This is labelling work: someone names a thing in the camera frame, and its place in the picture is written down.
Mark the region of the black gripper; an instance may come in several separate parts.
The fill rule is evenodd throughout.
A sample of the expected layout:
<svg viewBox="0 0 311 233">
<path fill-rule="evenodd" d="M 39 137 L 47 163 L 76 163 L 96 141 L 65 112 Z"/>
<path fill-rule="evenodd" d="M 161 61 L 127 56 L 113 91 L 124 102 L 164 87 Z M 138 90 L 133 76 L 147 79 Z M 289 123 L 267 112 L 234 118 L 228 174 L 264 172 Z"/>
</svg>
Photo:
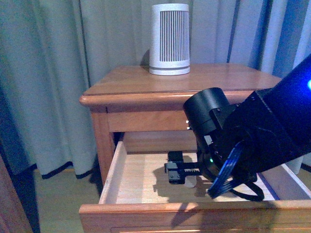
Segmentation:
<svg viewBox="0 0 311 233">
<path fill-rule="evenodd" d="M 203 176 L 213 184 L 246 184 L 257 181 L 255 173 L 239 167 L 242 157 L 240 150 L 232 150 L 228 158 L 221 161 L 202 151 L 197 152 L 197 162 L 184 162 L 182 151 L 170 151 L 168 162 L 164 164 L 170 184 L 185 183 L 186 176 Z"/>
</svg>

